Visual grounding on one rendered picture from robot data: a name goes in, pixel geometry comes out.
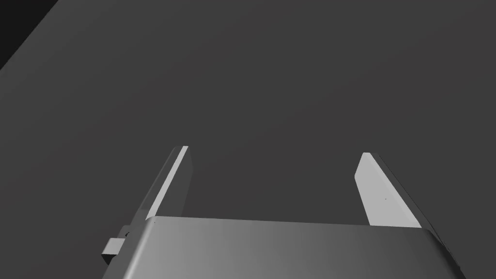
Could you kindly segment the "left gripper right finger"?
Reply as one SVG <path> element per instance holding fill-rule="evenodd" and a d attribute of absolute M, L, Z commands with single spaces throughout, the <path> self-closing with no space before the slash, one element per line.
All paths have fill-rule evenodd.
<path fill-rule="evenodd" d="M 410 194 L 377 153 L 363 153 L 355 182 L 370 225 L 435 232 Z"/>

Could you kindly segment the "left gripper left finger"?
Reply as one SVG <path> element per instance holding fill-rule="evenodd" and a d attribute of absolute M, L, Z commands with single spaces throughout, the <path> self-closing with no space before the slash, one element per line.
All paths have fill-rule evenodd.
<path fill-rule="evenodd" d="M 156 216 L 181 217 L 192 174 L 190 148 L 174 147 L 139 206 L 131 225 L 137 226 Z"/>

